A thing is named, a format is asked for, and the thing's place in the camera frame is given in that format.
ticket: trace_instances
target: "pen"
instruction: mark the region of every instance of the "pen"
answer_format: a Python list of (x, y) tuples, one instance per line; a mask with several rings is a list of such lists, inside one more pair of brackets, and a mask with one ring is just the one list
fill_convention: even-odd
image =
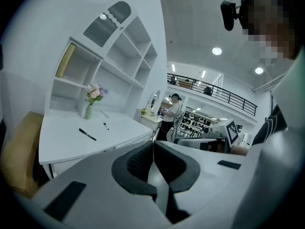
[(106, 126), (106, 123), (104, 122), (104, 126), (107, 128), (107, 130), (109, 130), (109, 128)]
[(109, 119), (109, 116), (107, 115), (107, 114), (105, 114), (102, 110), (100, 110), (101, 112), (102, 112), (102, 114), (104, 115), (104, 116), (106, 116), (108, 119)]
[(82, 129), (79, 128), (79, 131), (80, 131), (81, 133), (84, 133), (86, 136), (90, 137), (90, 138), (93, 139), (94, 141), (96, 141), (96, 139), (95, 139), (94, 137), (90, 136), (88, 133), (86, 133), (86, 132), (83, 131)]

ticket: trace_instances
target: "flower vase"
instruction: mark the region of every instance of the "flower vase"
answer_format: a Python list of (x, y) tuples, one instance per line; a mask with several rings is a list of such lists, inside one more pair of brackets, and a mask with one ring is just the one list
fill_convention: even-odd
[(86, 109), (86, 115), (85, 115), (85, 118), (87, 120), (91, 119), (91, 116), (92, 116), (92, 108), (93, 108), (93, 105), (92, 104), (89, 104), (87, 106), (87, 109)]

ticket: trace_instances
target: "woman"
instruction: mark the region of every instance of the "woman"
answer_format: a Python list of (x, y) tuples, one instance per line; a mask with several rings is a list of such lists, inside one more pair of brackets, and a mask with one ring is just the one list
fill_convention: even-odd
[(166, 110), (160, 111), (162, 114), (164, 114), (164, 117), (161, 123), (158, 136), (156, 138), (156, 140), (159, 141), (167, 141), (166, 135), (173, 126), (173, 120), (175, 118), (175, 115), (181, 111), (181, 107), (179, 103), (179, 100), (182, 100), (181, 97), (178, 94), (173, 94), (172, 96), (169, 97), (172, 99), (173, 106), (170, 107), (168, 111)]

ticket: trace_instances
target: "shelf ventilation panel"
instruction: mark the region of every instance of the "shelf ventilation panel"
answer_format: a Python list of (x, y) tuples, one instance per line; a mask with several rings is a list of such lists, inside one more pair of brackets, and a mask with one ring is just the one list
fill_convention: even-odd
[(102, 13), (84, 31), (83, 35), (100, 47), (103, 47), (117, 28), (116, 24), (108, 17), (108, 15)]
[(108, 11), (120, 24), (122, 24), (132, 12), (130, 6), (123, 1), (119, 1), (112, 5), (108, 8)]

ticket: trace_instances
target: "black cap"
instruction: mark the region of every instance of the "black cap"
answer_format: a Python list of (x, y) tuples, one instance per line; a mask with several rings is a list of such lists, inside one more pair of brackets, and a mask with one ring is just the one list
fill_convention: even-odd
[(173, 97), (176, 97), (176, 98), (178, 98), (179, 100), (182, 100), (182, 98), (181, 97), (179, 97), (179, 95), (178, 94), (173, 94), (172, 96), (169, 96), (170, 98), (173, 98)]

